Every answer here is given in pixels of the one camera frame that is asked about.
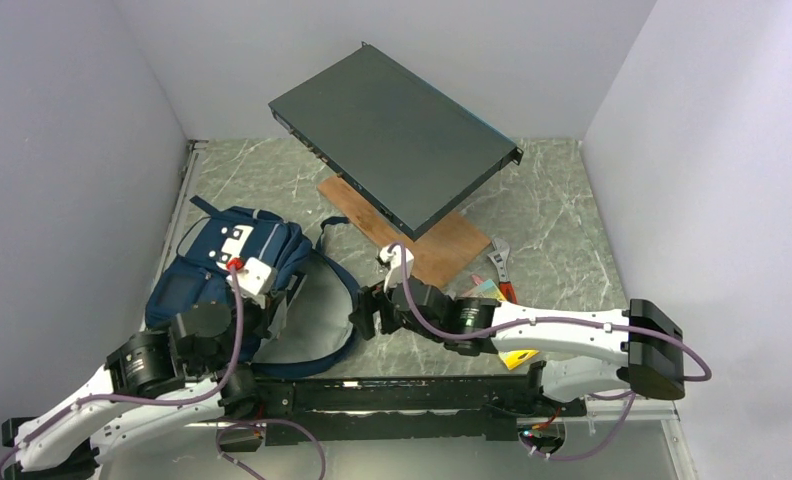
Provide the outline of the navy blue student backpack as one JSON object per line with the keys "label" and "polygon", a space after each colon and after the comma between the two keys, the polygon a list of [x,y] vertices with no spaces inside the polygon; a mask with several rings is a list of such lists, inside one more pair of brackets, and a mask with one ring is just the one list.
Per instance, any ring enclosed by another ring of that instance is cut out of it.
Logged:
{"label": "navy blue student backpack", "polygon": [[190,201],[204,215],[183,236],[187,250],[177,250],[160,275],[146,327],[162,327],[197,303],[233,306],[238,286],[253,323],[239,359],[254,372],[304,378],[345,360],[361,339],[349,319],[360,286],[326,255],[323,241],[266,210]]}

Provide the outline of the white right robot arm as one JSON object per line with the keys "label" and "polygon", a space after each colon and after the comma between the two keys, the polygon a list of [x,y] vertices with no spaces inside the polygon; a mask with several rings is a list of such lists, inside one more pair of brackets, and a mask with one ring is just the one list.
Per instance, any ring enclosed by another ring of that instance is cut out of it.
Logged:
{"label": "white right robot arm", "polygon": [[411,278],[392,288],[362,288],[349,320],[366,340],[406,329],[465,356],[538,352],[538,378],[522,391],[536,415],[622,388],[657,400],[685,396],[683,332],[649,300],[597,312],[545,310],[495,298],[452,298]]}

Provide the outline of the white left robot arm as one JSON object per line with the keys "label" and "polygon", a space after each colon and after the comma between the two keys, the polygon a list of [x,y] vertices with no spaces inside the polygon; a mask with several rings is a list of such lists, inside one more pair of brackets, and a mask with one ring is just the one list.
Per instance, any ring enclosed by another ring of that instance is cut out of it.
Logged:
{"label": "white left robot arm", "polygon": [[0,479],[88,479],[119,449],[251,417],[260,394],[248,360],[272,339],[273,317],[250,300],[200,302],[132,335],[57,406],[3,423]]}

